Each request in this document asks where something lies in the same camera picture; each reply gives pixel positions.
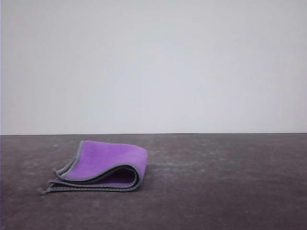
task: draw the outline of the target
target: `white wall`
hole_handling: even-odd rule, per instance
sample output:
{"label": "white wall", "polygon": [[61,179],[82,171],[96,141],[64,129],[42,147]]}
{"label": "white wall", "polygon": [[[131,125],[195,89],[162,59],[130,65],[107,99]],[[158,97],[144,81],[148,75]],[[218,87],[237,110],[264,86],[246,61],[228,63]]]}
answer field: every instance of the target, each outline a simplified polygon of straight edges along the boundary
{"label": "white wall", "polygon": [[2,134],[307,132],[306,0],[2,0]]}

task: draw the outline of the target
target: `purple fabric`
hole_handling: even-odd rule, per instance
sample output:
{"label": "purple fabric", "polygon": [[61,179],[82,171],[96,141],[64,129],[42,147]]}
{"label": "purple fabric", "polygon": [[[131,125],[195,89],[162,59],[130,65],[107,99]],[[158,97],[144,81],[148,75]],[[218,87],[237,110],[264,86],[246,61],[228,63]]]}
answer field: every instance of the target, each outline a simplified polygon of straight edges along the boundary
{"label": "purple fabric", "polygon": [[131,191],[142,182],[147,151],[128,144],[82,141],[77,157],[55,171],[46,192],[54,191]]}

